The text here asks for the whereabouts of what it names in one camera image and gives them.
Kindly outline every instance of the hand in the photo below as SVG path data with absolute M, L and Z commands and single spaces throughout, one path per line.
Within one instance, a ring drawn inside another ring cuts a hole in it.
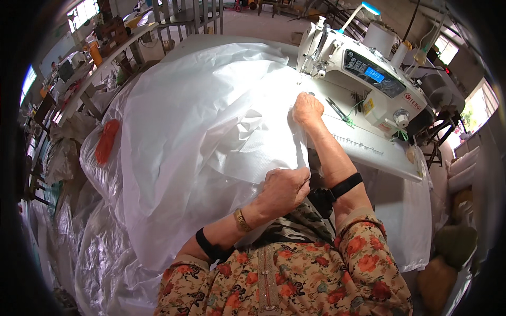
M 314 96 L 305 92 L 299 93 L 293 106 L 293 120 L 305 128 L 321 120 L 323 104 Z
M 309 194 L 309 169 L 274 169 L 265 176 L 258 197 L 242 209 L 244 220 L 252 228 L 282 217 L 299 206 Z

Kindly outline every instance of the floral blouse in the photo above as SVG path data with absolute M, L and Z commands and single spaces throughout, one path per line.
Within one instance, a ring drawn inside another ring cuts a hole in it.
M 388 249 L 385 229 L 372 210 L 364 209 L 352 212 L 337 227 L 333 244 L 317 239 L 253 245 L 236 250 L 212 271 L 207 262 L 178 256 L 163 274 L 154 312 L 208 316 L 411 313 L 411 296 Z

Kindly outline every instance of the orange floral pattern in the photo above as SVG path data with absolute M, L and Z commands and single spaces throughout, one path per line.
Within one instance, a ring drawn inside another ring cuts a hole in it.
M 393 264 L 385 230 L 373 216 L 356 218 L 328 243 L 274 243 L 281 314 L 409 314 L 411 297 Z M 257 315 L 259 249 L 234 251 L 214 270 L 175 262 L 161 278 L 155 315 Z

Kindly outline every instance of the workbench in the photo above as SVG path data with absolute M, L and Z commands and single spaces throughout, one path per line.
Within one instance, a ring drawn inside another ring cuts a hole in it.
M 171 62 L 197 51 L 237 42 L 260 42 L 279 48 L 282 54 L 288 56 L 288 66 L 295 68 L 297 65 L 299 50 L 297 46 L 252 37 L 212 34 L 187 37 L 160 62 Z M 372 126 L 360 112 L 357 114 L 355 112 L 351 113 L 350 117 L 355 126 L 348 126 L 325 100 L 325 98 L 331 98 L 345 114 L 348 114 L 356 104 L 353 95 L 355 92 L 364 94 L 364 85 L 339 71 L 329 71 L 324 79 L 313 80 L 307 78 L 304 85 L 308 87 L 308 92 L 313 92 L 325 107 L 322 117 L 323 122 L 339 141 L 351 160 L 414 182 L 421 181 L 418 165 L 409 162 L 406 157 L 405 149 L 408 146 L 406 142 L 396 140 L 390 142 L 384 133 L 377 127 Z M 314 148 L 309 138 L 308 147 Z
M 144 64 L 145 62 L 142 55 L 140 54 L 139 45 L 137 42 L 142 35 L 152 31 L 157 25 L 157 22 L 153 22 L 133 29 L 132 33 L 129 36 L 129 39 L 125 43 L 118 46 L 113 52 L 109 54 L 109 56 L 104 58 L 98 67 L 93 67 L 93 69 L 86 76 L 85 80 L 81 82 L 79 88 L 74 91 L 65 107 L 62 110 L 58 111 L 56 116 L 53 118 L 53 122 L 55 122 L 58 126 L 62 126 L 63 123 L 68 118 L 72 117 L 72 115 L 74 115 L 74 113 L 80 108 L 79 100 L 84 103 L 85 109 L 89 110 L 95 118 L 100 120 L 102 118 L 102 113 L 91 101 L 91 96 L 86 94 L 85 91 L 90 87 L 95 77 L 100 74 L 104 67 L 109 65 L 114 60 L 114 58 L 116 58 L 122 51 L 127 49 L 128 46 L 130 46 L 137 64 Z

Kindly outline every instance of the sewing machine control panel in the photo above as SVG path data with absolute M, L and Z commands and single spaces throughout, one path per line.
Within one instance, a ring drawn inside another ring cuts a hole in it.
M 345 51 L 343 68 L 378 88 L 392 99 L 406 90 L 406 86 L 402 82 L 391 76 L 376 63 L 353 50 Z

